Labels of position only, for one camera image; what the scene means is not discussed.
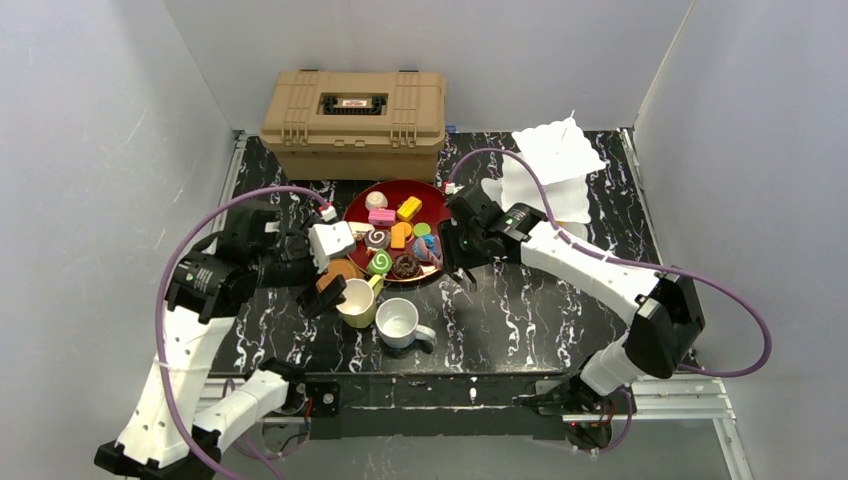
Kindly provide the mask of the red round tray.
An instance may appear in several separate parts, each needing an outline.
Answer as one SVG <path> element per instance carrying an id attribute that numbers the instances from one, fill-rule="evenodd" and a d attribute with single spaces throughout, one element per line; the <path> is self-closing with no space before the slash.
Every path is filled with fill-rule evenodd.
<path id="1" fill-rule="evenodd" d="M 393 210 L 396 210 L 397 207 L 399 207 L 403 201 L 410 196 L 415 196 L 420 199 L 423 202 L 422 209 L 413 217 L 410 223 L 413 226 L 418 223 L 428 224 L 431 227 L 431 234 L 433 235 L 439 236 L 438 224 L 441 221 L 450 220 L 451 218 L 449 210 L 444 206 L 446 198 L 441 189 L 417 180 L 395 179 L 376 183 L 359 193 L 346 208 L 343 217 L 345 221 L 368 223 L 368 211 L 365 201 L 367 195 L 372 191 L 379 191 L 383 193 L 387 197 L 389 209 Z M 393 259 L 402 253 L 412 254 L 414 242 L 415 237 L 413 236 L 413 238 L 407 242 L 403 252 L 401 250 L 389 249 L 388 247 L 386 251 Z M 349 254 L 348 258 L 358 267 L 360 271 L 366 275 L 370 275 L 367 267 L 372 256 L 373 255 L 368 253 L 367 247 L 363 241 L 359 241 L 357 242 L 356 250 Z M 394 283 L 414 283 L 442 273 L 439 268 L 434 267 L 432 264 L 424 261 L 420 262 L 421 268 L 417 276 L 408 279 L 399 279 L 389 272 L 385 274 L 385 280 L 387 282 Z"/>

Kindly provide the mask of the white tiered cake stand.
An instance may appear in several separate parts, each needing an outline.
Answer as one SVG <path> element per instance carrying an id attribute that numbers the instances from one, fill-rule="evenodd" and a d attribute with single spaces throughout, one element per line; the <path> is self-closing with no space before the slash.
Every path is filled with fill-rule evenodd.
<path id="1" fill-rule="evenodd" d="M 514 131 L 511 137 L 518 156 L 540 180 L 556 222 L 586 240 L 591 221 L 587 179 L 589 174 L 603 170 L 605 163 L 574 117 Z M 502 175 L 483 179 L 481 186 L 504 209 L 515 203 L 544 209 L 530 175 L 509 156 L 502 158 Z"/>

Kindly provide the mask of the tan plastic toolbox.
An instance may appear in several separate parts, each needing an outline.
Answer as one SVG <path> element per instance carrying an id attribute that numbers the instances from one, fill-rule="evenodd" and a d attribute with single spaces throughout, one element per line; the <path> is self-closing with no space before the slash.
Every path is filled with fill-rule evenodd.
<path id="1" fill-rule="evenodd" d="M 290 180 L 431 183 L 445 103 L 445 78 L 434 72 L 283 72 L 259 138 Z"/>

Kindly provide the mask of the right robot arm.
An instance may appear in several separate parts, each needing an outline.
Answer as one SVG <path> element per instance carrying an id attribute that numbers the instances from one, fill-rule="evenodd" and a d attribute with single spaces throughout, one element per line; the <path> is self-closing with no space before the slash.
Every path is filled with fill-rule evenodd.
<path id="1" fill-rule="evenodd" d="M 479 186 L 445 188 L 450 219 L 439 225 L 442 269 L 475 285 L 472 269 L 499 259 L 541 270 L 594 297 L 626 332 L 592 354 L 569 382 L 570 394 L 606 396 L 641 377 L 667 379 L 705 327 L 692 280 L 626 266 L 554 227 L 540 210 L 504 210 Z"/>

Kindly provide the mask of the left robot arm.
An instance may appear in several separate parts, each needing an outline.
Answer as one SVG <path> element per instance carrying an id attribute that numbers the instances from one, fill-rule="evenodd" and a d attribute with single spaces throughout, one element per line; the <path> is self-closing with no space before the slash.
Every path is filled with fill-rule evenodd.
<path id="1" fill-rule="evenodd" d="M 164 288 L 157 352 L 134 412 L 95 464 L 136 479 L 210 479 L 213 464 L 258 420 L 308 403 L 304 370 L 264 360 L 218 403 L 199 408 L 219 347 L 239 311 L 259 289 L 293 288 L 299 312 L 314 318 L 338 305 L 344 281 L 318 278 L 351 253 L 350 226 L 319 218 L 293 227 L 279 209 L 250 200 L 232 207 L 221 230 L 199 240 L 176 263 Z"/>

